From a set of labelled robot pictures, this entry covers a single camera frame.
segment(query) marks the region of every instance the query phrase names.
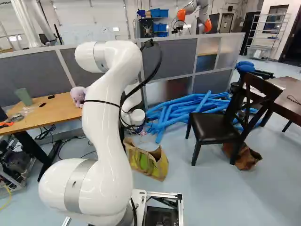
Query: wooden table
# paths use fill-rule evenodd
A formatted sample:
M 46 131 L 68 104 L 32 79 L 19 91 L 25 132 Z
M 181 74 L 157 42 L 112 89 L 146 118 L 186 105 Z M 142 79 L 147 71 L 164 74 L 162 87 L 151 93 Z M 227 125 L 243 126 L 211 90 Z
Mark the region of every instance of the wooden table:
M 33 99 L 33 105 L 25 107 L 22 102 L 16 104 L 7 112 L 8 117 L 27 109 L 28 114 L 21 121 L 15 122 L 10 127 L 0 129 L 0 136 L 14 134 L 23 145 L 24 151 L 31 153 L 43 163 L 38 181 L 44 172 L 51 166 L 56 153 L 61 145 L 61 140 L 56 141 L 50 154 L 47 155 L 34 139 L 26 132 L 28 129 L 56 124 L 58 122 L 70 121 L 81 118 L 81 109 L 76 108 L 70 93 L 56 94 L 55 98 L 38 97 Z
M 268 81 L 275 85 L 284 87 L 285 90 L 267 111 L 261 122 L 261 126 L 265 126 L 273 112 L 289 120 L 288 124 L 283 129 L 283 132 L 285 132 L 292 122 L 301 126 L 301 105 L 287 98 L 288 95 L 292 95 L 301 102 L 301 81 L 288 76 L 270 79 Z

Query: yellow paper bag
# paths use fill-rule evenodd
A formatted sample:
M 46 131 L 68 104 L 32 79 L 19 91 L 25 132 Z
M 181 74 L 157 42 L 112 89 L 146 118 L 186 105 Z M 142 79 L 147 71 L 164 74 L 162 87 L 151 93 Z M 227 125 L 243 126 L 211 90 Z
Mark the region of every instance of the yellow paper bag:
M 128 160 L 132 169 L 163 181 L 168 173 L 168 159 L 159 146 L 155 151 L 147 152 L 136 147 L 131 138 L 125 138 L 123 144 L 126 146 Z

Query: gray partition panel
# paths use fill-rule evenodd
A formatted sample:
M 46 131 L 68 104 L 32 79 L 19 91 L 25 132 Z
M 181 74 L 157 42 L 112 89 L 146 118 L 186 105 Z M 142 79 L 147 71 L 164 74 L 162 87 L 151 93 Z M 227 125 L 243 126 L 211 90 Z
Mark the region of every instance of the gray partition panel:
M 146 85 L 148 107 L 190 94 L 192 77 L 152 82 Z
M 212 93 L 225 92 L 231 72 L 232 70 L 227 70 L 196 75 L 193 84 L 193 93 L 206 93 L 209 90 Z
M 197 39 L 159 41 L 159 44 L 162 49 L 162 63 L 153 80 L 193 73 Z M 155 69 L 158 60 L 158 47 L 143 50 L 145 77 Z
M 91 73 L 82 69 L 75 60 L 75 48 L 61 49 L 63 58 L 67 64 L 70 74 L 77 86 L 87 87 L 103 76 L 103 73 Z
M 18 102 L 14 91 L 26 88 L 31 97 L 68 92 L 71 84 L 55 51 L 0 59 L 0 80 L 10 87 L 0 89 L 0 105 Z

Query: orange robotic arm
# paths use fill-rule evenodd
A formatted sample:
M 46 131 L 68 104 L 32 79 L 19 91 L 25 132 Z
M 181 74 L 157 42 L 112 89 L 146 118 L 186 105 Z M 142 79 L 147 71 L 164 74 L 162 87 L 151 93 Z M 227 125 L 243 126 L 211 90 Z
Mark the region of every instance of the orange robotic arm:
M 193 0 L 184 8 L 180 9 L 176 16 L 176 21 L 185 21 L 186 15 L 192 14 L 193 12 L 199 11 L 199 19 L 202 23 L 199 29 L 199 33 L 209 32 L 212 28 L 209 15 L 207 14 L 209 6 L 208 0 Z

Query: blue storage bin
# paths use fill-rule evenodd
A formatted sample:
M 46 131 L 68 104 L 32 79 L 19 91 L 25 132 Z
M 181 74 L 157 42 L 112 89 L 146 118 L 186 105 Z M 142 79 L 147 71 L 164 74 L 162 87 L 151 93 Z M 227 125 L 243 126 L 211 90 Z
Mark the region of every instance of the blue storage bin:
M 154 32 L 158 32 L 159 31 L 159 25 L 158 24 L 154 24 Z
M 168 36 L 168 32 L 160 32 L 158 33 L 158 37 L 167 37 Z
M 137 14 L 141 17 L 145 17 L 145 10 L 138 10 Z
M 167 26 L 167 24 L 159 23 L 158 24 L 158 31 L 159 32 L 166 32 L 166 26 Z
M 150 9 L 149 11 L 152 17 L 160 17 L 160 8 Z
M 160 9 L 160 17 L 168 17 L 168 9 Z

